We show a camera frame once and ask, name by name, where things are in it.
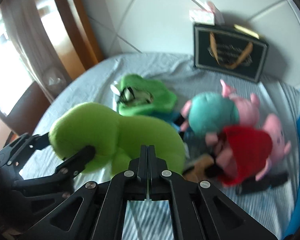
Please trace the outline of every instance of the george pig plush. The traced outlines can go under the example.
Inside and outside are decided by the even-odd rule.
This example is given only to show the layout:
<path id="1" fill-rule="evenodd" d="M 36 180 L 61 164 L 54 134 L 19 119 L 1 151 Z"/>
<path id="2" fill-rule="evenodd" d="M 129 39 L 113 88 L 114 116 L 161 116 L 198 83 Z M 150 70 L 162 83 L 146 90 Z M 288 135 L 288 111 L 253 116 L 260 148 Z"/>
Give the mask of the george pig plush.
<path id="1" fill-rule="evenodd" d="M 190 127 L 194 134 L 204 138 L 206 133 L 219 133 L 225 126 L 255 126 L 259 121 L 259 99 L 250 100 L 235 95 L 235 89 L 220 80 L 222 94 L 205 92 L 186 102 L 174 122 L 180 126 L 180 135 Z"/>

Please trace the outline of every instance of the pig arm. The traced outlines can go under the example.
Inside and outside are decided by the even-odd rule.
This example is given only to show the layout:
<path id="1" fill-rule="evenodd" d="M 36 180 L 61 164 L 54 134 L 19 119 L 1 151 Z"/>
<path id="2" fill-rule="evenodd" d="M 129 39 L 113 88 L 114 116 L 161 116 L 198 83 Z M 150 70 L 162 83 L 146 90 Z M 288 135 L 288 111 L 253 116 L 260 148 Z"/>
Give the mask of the pig arm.
<path id="1" fill-rule="evenodd" d="M 180 114 L 183 116 L 183 118 L 187 118 L 188 114 L 190 112 L 190 108 L 192 106 L 192 101 L 188 100 L 185 105 L 182 107 Z"/>
<path id="2" fill-rule="evenodd" d="M 269 170 L 271 169 L 271 166 L 272 166 L 272 162 L 271 162 L 270 158 L 268 158 L 266 160 L 265 167 L 262 169 L 262 171 L 260 171 L 259 173 L 257 173 L 257 175 L 256 175 L 256 181 L 261 180 L 269 172 Z"/>

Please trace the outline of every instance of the curtain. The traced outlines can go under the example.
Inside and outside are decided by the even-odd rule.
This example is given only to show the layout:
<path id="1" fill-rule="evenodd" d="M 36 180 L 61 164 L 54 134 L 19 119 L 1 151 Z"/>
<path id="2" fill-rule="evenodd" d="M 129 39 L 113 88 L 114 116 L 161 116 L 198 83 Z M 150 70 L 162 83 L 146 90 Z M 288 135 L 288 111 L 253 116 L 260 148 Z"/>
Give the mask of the curtain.
<path id="1" fill-rule="evenodd" d="M 3 0 L 0 9 L 9 40 L 52 102 L 72 80 L 45 32 L 35 1 Z"/>

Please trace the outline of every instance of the metal screw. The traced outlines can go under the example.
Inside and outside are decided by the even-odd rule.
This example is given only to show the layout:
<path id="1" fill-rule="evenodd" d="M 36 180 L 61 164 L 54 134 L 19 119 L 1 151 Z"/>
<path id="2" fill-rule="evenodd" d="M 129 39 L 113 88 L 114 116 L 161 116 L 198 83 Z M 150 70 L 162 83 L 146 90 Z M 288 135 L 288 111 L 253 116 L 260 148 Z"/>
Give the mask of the metal screw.
<path id="1" fill-rule="evenodd" d="M 62 194 L 62 197 L 65 198 L 65 199 L 67 199 L 70 196 L 71 196 L 71 194 L 69 192 L 65 192 L 65 193 Z"/>
<path id="2" fill-rule="evenodd" d="M 125 175 L 126 177 L 132 177 L 132 176 L 134 175 L 134 172 L 133 172 L 133 171 L 125 171 L 125 172 L 124 172 L 124 175 Z"/>
<path id="3" fill-rule="evenodd" d="M 87 189 L 93 189 L 93 188 L 96 187 L 96 185 L 97 184 L 94 181 L 89 181 L 89 182 L 86 183 L 86 188 Z"/>
<path id="4" fill-rule="evenodd" d="M 62 174 L 66 174 L 68 172 L 68 168 L 62 168 L 60 171 Z"/>
<path id="5" fill-rule="evenodd" d="M 203 188 L 208 188 L 208 187 L 210 187 L 210 182 L 203 180 L 200 182 L 200 186 Z"/>
<path id="6" fill-rule="evenodd" d="M 162 176 L 170 177 L 172 173 L 171 173 L 171 171 L 165 170 L 161 174 L 162 174 Z"/>

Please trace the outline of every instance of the red dress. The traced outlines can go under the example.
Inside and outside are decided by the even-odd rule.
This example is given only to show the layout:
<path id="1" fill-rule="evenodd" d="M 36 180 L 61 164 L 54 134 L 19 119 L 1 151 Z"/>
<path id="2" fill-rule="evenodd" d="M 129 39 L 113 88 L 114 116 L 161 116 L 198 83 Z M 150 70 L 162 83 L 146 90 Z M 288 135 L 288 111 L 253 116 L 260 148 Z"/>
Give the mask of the red dress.
<path id="1" fill-rule="evenodd" d="M 237 164 L 237 176 L 230 178 L 225 174 L 219 176 L 223 184 L 232 186 L 256 175 L 266 165 L 266 159 L 272 151 L 272 140 L 268 133 L 245 126 L 228 126 L 219 134 L 227 140 L 233 151 Z"/>

